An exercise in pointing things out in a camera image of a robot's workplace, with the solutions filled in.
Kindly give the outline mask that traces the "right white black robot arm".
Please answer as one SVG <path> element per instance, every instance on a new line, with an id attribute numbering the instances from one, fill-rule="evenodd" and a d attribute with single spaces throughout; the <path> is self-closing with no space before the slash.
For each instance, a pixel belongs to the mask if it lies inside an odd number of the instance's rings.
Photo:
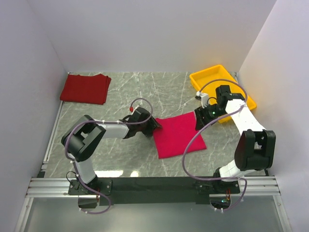
<path id="1" fill-rule="evenodd" d="M 197 131 L 213 125 L 217 119 L 230 116 L 240 133 L 234 159 L 218 168 L 213 175 L 212 188 L 222 193 L 238 178 L 272 166 L 276 134 L 263 127 L 253 116 L 246 103 L 246 93 L 233 93 L 229 85 L 220 85 L 215 93 L 216 103 L 209 104 L 208 94 L 198 91 L 196 99 L 201 101 L 201 106 L 194 112 Z"/>

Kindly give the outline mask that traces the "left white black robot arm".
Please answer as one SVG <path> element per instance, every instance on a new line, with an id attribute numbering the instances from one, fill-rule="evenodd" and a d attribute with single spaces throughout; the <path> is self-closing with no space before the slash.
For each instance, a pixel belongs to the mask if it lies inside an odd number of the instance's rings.
<path id="1" fill-rule="evenodd" d="M 118 121 L 98 121 L 89 115 L 82 116 L 61 139 L 66 157 L 73 162 L 76 178 L 81 178 L 79 188 L 85 194 L 104 192 L 93 169 L 91 156 L 102 139 L 128 139 L 141 132 L 151 137 L 161 124 L 142 107 L 131 109 L 131 114 Z"/>

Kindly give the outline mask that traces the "yellow plastic tray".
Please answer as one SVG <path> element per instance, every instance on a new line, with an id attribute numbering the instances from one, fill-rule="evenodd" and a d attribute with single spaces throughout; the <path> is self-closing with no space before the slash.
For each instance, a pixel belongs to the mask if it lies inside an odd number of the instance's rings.
<path id="1" fill-rule="evenodd" d="M 225 114 L 214 120 L 223 123 L 232 119 L 241 131 L 262 129 L 251 112 L 256 103 L 222 65 L 195 72 L 190 80 L 197 91 L 209 95 L 208 105 L 218 104 L 224 108 Z M 205 126 L 214 120 L 204 121 Z"/>

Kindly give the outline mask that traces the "pink t-shirt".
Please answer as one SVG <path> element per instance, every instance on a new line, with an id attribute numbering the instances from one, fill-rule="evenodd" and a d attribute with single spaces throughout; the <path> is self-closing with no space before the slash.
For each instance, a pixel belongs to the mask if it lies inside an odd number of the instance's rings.
<path id="1" fill-rule="evenodd" d="M 191 139 L 197 134 L 193 112 L 175 117 L 157 118 L 156 121 L 162 126 L 153 132 L 159 159 L 182 155 Z"/>

